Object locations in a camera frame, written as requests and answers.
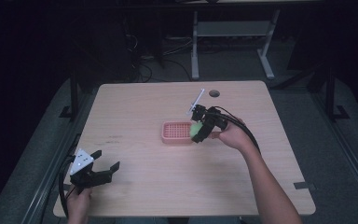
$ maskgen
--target white object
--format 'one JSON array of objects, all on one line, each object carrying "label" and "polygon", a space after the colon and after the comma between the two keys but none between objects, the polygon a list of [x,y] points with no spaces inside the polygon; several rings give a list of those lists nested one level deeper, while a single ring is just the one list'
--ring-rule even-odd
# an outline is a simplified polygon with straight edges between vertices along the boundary
[{"label": "white object", "polygon": [[187,111],[187,114],[188,114],[188,115],[191,114],[191,112],[193,112],[194,107],[196,107],[196,104],[199,102],[199,100],[200,100],[200,98],[201,98],[201,96],[202,96],[202,94],[203,94],[204,92],[205,92],[205,89],[201,89],[201,92],[200,92],[199,96],[197,97],[196,101],[194,101],[194,102],[191,104],[190,109]]},{"label": "white object", "polygon": [[76,174],[93,161],[94,158],[92,158],[85,150],[80,148],[76,154],[74,164],[72,164],[71,175]]},{"label": "white object", "polygon": [[274,34],[280,10],[275,10],[270,21],[198,21],[198,12],[194,12],[193,21],[193,50],[191,52],[191,76],[200,78],[199,58],[197,54],[198,36],[265,36],[266,42],[262,49],[257,50],[260,62],[268,79],[274,79],[272,69],[267,59],[269,43]]}]

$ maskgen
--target metal frame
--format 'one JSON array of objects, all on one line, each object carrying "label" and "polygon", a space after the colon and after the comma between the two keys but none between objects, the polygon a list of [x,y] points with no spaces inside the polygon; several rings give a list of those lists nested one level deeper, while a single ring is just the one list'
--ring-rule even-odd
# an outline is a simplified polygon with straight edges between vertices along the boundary
[{"label": "metal frame", "polygon": [[37,223],[42,215],[42,207],[48,202],[48,191],[54,184],[56,175],[61,168],[62,161],[65,159],[68,148],[73,144],[72,140],[78,138],[78,132],[83,130],[83,127],[87,120],[87,114],[89,111],[86,108],[90,108],[93,100],[87,94],[84,94],[80,99],[80,109],[76,119],[73,122],[69,122],[66,132],[62,137],[60,144],[54,152],[54,160],[50,162],[45,175],[42,178],[42,182],[37,187],[34,197],[31,200],[26,213],[21,223]]},{"label": "metal frame", "polygon": [[324,118],[325,123],[328,124],[328,127],[330,128],[331,132],[333,133],[338,143],[340,144],[342,152],[344,153],[344,156],[350,165],[351,171],[358,182],[358,159],[356,155],[353,153],[353,149],[351,148],[351,145],[345,140],[343,133],[341,132],[335,121],[331,119],[330,115],[327,115],[325,113],[324,100],[321,99],[321,97],[318,96],[317,94],[312,94],[311,96],[314,103],[318,106]]},{"label": "metal frame", "polygon": [[71,73],[69,80],[71,84],[71,106],[66,106],[63,108],[60,114],[60,118],[70,118],[71,121],[74,121],[78,111],[77,79],[75,71]]},{"label": "metal frame", "polygon": [[199,58],[197,53],[198,36],[265,36],[266,42],[261,49],[257,50],[258,57],[263,65],[268,79],[275,76],[267,59],[269,44],[275,31],[275,26],[280,14],[276,9],[270,21],[198,21],[198,11],[194,12],[193,21],[193,50],[191,52],[191,77],[195,80],[200,78]]}]

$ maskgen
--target floor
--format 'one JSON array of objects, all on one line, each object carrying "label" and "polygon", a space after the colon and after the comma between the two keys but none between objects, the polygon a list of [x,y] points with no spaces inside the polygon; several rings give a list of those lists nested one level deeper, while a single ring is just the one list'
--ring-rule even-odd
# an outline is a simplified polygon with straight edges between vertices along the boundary
[{"label": "floor", "polygon": [[[266,79],[257,58],[256,49],[262,39],[243,40],[236,45],[219,41],[206,43],[205,49],[200,51],[199,81],[262,80],[272,87],[300,72],[286,70],[294,40],[275,40],[271,44],[268,59],[276,76],[273,80]],[[170,49],[175,45],[183,44],[167,43],[165,47]],[[188,48],[167,54],[164,59],[162,67],[145,58],[141,75],[135,81],[189,81]],[[324,91],[307,92],[308,80],[304,78],[286,90],[270,91],[303,176],[314,187],[310,193],[317,209],[313,215],[302,217],[303,221],[309,224],[358,223],[358,181],[334,132],[340,129],[358,157],[358,104],[351,90],[338,80],[336,103],[343,105],[351,118],[333,123],[319,104]],[[52,214],[58,189],[56,184],[44,182],[46,178],[55,179],[55,173],[47,174],[46,170],[54,170],[50,167],[53,161],[55,166],[59,165],[57,148],[70,148],[76,134],[81,133],[97,91],[79,94],[79,115],[70,122],[59,118],[62,109],[70,104],[69,81],[62,83],[0,196],[0,223],[66,223],[65,218]],[[258,217],[245,217],[244,220],[249,224],[260,223]],[[89,221],[114,222],[114,218],[96,217]]]}]

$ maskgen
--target table leg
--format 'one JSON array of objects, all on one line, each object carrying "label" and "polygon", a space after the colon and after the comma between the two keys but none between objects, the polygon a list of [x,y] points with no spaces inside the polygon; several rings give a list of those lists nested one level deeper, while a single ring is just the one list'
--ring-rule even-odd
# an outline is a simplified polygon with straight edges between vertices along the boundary
[{"label": "table leg", "polygon": [[198,12],[194,12],[194,22],[193,22],[193,51],[191,52],[191,78],[198,80],[200,78],[199,74],[199,57],[197,55],[197,16]]},{"label": "table leg", "polygon": [[266,34],[266,43],[263,48],[258,49],[258,57],[260,58],[260,62],[263,65],[264,71],[268,79],[274,79],[275,76],[272,73],[271,66],[269,66],[269,60],[267,59],[267,51],[269,50],[269,43],[271,42],[272,36],[274,34],[275,26],[279,17],[280,10],[277,9],[272,16],[272,20],[269,23],[267,34]]}]

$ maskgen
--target gray carpet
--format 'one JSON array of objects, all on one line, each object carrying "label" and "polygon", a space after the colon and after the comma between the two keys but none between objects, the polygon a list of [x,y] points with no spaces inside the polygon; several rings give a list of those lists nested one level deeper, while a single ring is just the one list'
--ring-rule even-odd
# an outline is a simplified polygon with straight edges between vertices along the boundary
[{"label": "gray carpet", "polygon": [[[273,86],[297,73],[285,70],[293,42],[275,42],[271,45],[268,56],[277,76],[274,80],[265,78],[254,50],[256,46],[257,43],[215,54],[200,54],[200,81],[257,79]],[[165,58],[174,60],[182,64],[188,72],[191,71],[188,53],[169,55]],[[187,81],[185,69],[176,63],[166,62],[165,68],[161,68],[153,61],[145,65],[151,68],[153,78],[156,78],[150,81]],[[148,72],[146,68],[142,69],[146,77]],[[304,91],[306,81],[301,80],[288,91],[271,92],[300,169],[306,181],[316,188],[311,191],[316,213],[303,217],[303,220],[305,223],[358,223],[358,183],[337,139],[332,134],[329,121],[315,104],[313,95]],[[68,82],[62,84],[62,88],[51,101],[1,194],[0,223],[21,223],[49,162],[54,160],[56,148],[68,145],[64,142],[72,142],[75,134],[81,133],[95,92],[82,93],[81,96],[83,111],[77,118],[76,125],[69,122],[69,119],[59,118],[62,108],[70,102]],[[339,120],[337,125],[358,155],[358,104],[354,101],[351,91],[339,82],[337,103],[344,105],[351,116],[351,119]],[[49,195],[43,223],[66,223],[65,218],[57,218],[52,214],[57,195],[55,187]],[[41,217],[42,212],[40,209],[37,210],[37,216]],[[246,217],[245,220],[249,224],[259,223],[257,217]],[[89,223],[113,222],[113,218],[92,218]]]}]

